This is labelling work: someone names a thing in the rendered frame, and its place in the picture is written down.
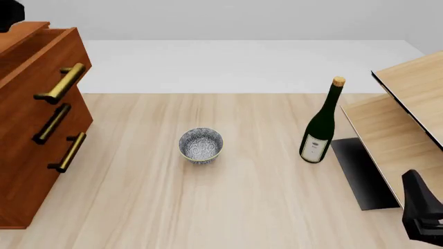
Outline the brown wooden drawer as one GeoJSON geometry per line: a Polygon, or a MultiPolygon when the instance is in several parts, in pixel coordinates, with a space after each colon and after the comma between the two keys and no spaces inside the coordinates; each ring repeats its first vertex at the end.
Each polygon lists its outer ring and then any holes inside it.
{"type": "Polygon", "coordinates": [[[33,101],[44,101],[35,100],[33,96],[48,93],[64,77],[60,69],[71,68],[77,63],[84,64],[86,72],[69,91],[78,89],[78,82],[91,68],[91,61],[77,28],[38,30],[2,55],[0,121],[16,110],[26,109],[25,106],[33,101]]]}
{"type": "Polygon", "coordinates": [[[61,161],[71,145],[71,142],[66,140],[67,136],[86,133],[93,122],[85,103],[70,103],[70,105],[71,110],[55,132],[44,145],[38,145],[32,138],[48,122],[56,109],[44,116],[37,130],[30,134],[31,148],[24,149],[19,154],[25,161],[16,168],[12,176],[8,177],[10,182],[2,180],[2,183],[6,184],[6,189],[3,191],[4,200],[0,201],[0,208],[5,214],[13,215],[13,220],[10,224],[0,225],[0,228],[25,229],[32,223],[60,175],[55,169],[48,169],[47,165],[61,161]]]}
{"type": "Polygon", "coordinates": [[[0,194],[28,203],[57,178],[47,166],[62,161],[67,138],[86,132],[93,119],[78,89],[56,105],[33,101],[25,108],[0,121],[0,194]]]}

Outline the brown wooden drawer cabinet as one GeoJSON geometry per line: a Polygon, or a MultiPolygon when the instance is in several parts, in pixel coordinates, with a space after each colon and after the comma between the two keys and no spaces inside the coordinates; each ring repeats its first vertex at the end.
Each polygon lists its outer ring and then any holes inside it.
{"type": "MultiPolygon", "coordinates": [[[[0,33],[0,57],[45,28],[51,28],[48,22],[25,21],[14,24],[7,33],[0,33]]],[[[0,225],[10,224],[12,220],[13,215],[5,214],[0,208],[0,225]]]]}

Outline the blue white patterned bowl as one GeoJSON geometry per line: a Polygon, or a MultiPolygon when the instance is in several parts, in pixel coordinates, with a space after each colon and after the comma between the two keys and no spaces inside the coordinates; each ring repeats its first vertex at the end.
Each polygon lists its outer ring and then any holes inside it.
{"type": "Polygon", "coordinates": [[[196,165],[205,165],[217,159],[224,148],[224,141],[216,130],[197,127],[182,135],[178,147],[187,161],[196,165]]]}

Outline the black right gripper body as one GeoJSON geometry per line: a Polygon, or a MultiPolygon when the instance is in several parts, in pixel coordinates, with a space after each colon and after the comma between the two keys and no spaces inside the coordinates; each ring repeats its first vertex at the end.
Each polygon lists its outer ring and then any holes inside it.
{"type": "Polygon", "coordinates": [[[406,234],[410,240],[428,244],[443,244],[443,225],[428,219],[403,219],[406,234]]]}

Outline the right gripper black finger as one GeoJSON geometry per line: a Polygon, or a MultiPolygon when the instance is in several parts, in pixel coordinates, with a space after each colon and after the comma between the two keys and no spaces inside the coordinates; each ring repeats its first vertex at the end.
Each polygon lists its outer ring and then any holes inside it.
{"type": "Polygon", "coordinates": [[[401,176],[404,187],[404,213],[402,219],[443,219],[443,203],[429,190],[423,178],[415,169],[401,176]]]}

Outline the dark green wine bottle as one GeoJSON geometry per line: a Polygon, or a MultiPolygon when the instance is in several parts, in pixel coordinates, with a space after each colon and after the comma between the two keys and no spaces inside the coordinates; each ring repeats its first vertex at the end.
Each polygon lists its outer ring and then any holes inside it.
{"type": "Polygon", "coordinates": [[[336,76],[332,80],[329,92],[320,111],[310,120],[305,129],[299,149],[300,157],[308,163],[319,163],[325,157],[334,137],[334,114],[345,78],[336,76]]]}

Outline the pale wooden rack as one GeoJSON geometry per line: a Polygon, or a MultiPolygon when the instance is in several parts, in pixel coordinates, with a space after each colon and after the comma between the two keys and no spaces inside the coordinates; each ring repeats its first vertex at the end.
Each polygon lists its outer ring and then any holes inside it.
{"type": "Polygon", "coordinates": [[[332,142],[359,207],[402,207],[410,169],[443,202],[443,50],[372,76],[385,93],[342,106],[356,136],[332,142]]]}

